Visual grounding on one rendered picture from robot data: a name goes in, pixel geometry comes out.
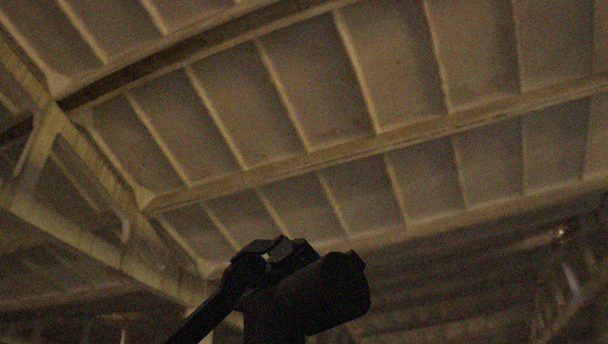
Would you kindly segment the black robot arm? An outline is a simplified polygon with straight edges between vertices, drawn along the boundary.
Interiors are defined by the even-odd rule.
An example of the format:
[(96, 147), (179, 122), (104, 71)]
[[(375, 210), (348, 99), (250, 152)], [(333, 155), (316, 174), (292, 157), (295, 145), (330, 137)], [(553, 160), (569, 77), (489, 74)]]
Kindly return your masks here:
[(219, 288), (159, 344), (199, 344), (233, 310), (243, 312), (244, 344), (305, 343), (371, 306), (366, 264), (353, 249), (321, 257), (304, 238), (280, 234), (254, 240), (230, 262)]

